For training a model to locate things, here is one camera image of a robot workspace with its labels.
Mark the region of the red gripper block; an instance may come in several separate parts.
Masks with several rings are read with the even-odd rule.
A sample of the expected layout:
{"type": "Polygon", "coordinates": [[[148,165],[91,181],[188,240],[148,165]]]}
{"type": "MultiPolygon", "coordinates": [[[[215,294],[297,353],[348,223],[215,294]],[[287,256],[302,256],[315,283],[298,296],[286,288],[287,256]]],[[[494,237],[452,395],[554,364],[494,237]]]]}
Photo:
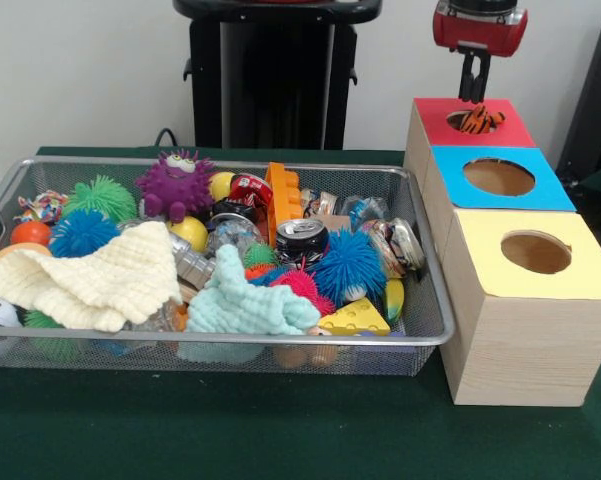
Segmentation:
{"type": "Polygon", "coordinates": [[[463,65],[458,97],[464,102],[484,101],[491,55],[510,57],[518,49],[528,24],[528,10],[517,2],[438,2],[433,37],[438,46],[458,50],[463,65]],[[474,53],[480,60],[474,79],[474,53]]]}

